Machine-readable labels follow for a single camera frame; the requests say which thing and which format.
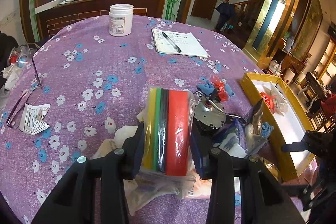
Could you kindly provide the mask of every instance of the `notepad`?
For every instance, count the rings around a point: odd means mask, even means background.
[[[165,54],[182,54],[188,56],[208,57],[207,52],[190,33],[169,32],[157,29],[152,29],[156,50]],[[169,38],[181,49],[182,52],[177,52],[176,49],[162,35],[164,32]]]

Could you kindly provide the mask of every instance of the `round table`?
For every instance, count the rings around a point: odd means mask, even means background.
[[[125,37],[109,35],[108,25],[108,16],[69,25],[35,54],[44,86],[35,105],[50,103],[44,118],[50,128],[42,134],[32,136],[3,125],[22,92],[35,84],[30,63],[10,94],[1,121],[0,191],[23,223],[31,222],[80,155],[91,157],[103,140],[113,138],[115,130],[137,125],[136,115],[145,108],[149,85],[195,92],[197,84],[215,75],[236,93],[223,103],[226,111],[244,115],[251,108],[239,79],[246,72],[261,71],[227,38],[203,28],[142,16],[133,17],[132,33]],[[152,27],[191,32],[208,58],[156,52]],[[208,205],[204,199],[177,200],[165,195],[130,220],[205,223]]]

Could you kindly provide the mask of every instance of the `pen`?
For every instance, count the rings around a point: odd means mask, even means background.
[[[177,50],[177,52],[182,52],[181,49],[169,38],[169,36],[167,36],[164,32],[162,32],[162,35],[165,39],[169,41],[169,43],[174,47],[174,49]]]

